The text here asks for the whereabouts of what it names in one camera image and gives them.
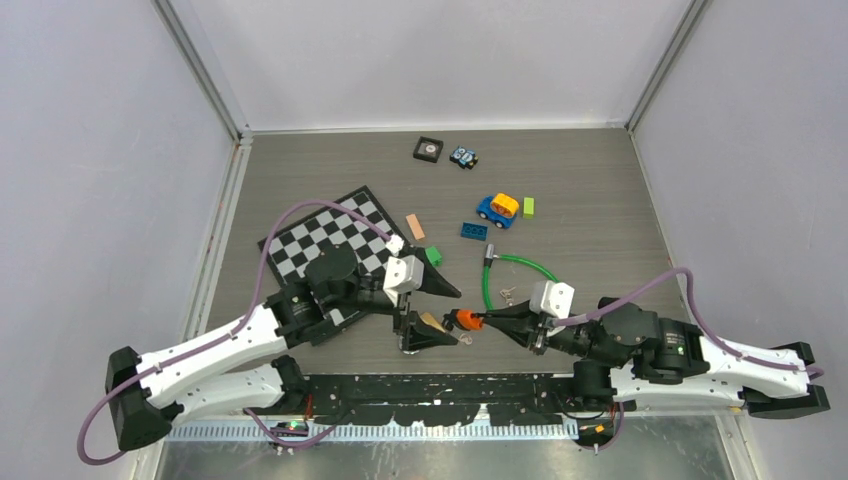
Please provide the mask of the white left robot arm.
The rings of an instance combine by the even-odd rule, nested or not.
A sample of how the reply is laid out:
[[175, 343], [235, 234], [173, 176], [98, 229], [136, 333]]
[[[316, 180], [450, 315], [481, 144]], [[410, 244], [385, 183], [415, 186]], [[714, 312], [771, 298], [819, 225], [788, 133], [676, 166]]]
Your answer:
[[354, 250], [325, 249], [302, 278], [247, 313], [204, 335], [159, 351], [131, 347], [108, 358], [106, 400], [121, 452], [141, 449], [202, 416], [243, 408], [298, 412], [307, 384], [286, 351], [318, 343], [342, 329], [347, 310], [389, 315], [403, 348], [415, 332], [439, 345], [457, 340], [411, 309], [415, 291], [458, 298], [460, 290], [429, 262], [422, 247], [404, 247], [376, 275], [363, 275]]

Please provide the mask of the green cable lock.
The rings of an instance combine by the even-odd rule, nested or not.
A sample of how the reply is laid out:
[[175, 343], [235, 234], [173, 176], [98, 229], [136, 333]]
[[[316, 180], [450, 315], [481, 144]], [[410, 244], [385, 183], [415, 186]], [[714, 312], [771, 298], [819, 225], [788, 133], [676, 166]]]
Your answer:
[[517, 280], [531, 279], [560, 281], [549, 268], [539, 262], [520, 255], [499, 253], [493, 243], [484, 246], [480, 291], [486, 310], [495, 308], [493, 297], [497, 297], [497, 294], [493, 287], [515, 288]]

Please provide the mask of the silver lock keys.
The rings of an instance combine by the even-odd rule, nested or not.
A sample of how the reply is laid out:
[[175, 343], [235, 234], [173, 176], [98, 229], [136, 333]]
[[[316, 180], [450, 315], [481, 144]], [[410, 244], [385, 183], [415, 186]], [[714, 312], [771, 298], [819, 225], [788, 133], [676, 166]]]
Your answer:
[[514, 298], [513, 298], [513, 291], [514, 290], [515, 290], [515, 288], [512, 287], [512, 288], [501, 289], [499, 291], [500, 297], [503, 299], [503, 301], [508, 306], [512, 306], [514, 304]]

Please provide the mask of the orange black padlock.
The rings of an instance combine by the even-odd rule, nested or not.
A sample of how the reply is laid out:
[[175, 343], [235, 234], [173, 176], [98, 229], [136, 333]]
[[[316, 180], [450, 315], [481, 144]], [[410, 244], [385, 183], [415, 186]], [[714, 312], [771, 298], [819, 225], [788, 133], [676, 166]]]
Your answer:
[[485, 316], [467, 309], [453, 309], [443, 315], [442, 326], [447, 331], [458, 328], [463, 331], [483, 329]]

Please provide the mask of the brass padlock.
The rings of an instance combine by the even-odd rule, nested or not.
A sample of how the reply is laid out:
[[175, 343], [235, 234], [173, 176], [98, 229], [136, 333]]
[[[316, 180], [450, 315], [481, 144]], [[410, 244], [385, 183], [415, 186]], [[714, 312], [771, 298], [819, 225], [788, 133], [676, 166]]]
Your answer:
[[426, 320], [417, 311], [400, 317], [398, 336], [400, 351], [408, 355], [429, 348], [453, 345], [452, 336], [437, 321]]

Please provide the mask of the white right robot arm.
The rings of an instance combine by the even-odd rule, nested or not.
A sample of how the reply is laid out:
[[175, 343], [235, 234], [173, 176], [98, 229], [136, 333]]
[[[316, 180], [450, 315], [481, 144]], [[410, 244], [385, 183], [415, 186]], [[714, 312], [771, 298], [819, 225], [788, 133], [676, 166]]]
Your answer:
[[770, 365], [753, 362], [757, 349], [720, 348], [701, 328], [626, 303], [576, 326], [555, 327], [524, 302], [480, 316], [537, 355], [549, 349], [575, 357], [573, 373], [555, 394], [564, 411], [599, 412], [663, 407], [738, 407], [754, 418], [796, 419], [829, 410], [814, 384], [814, 360], [803, 342], [763, 350]]

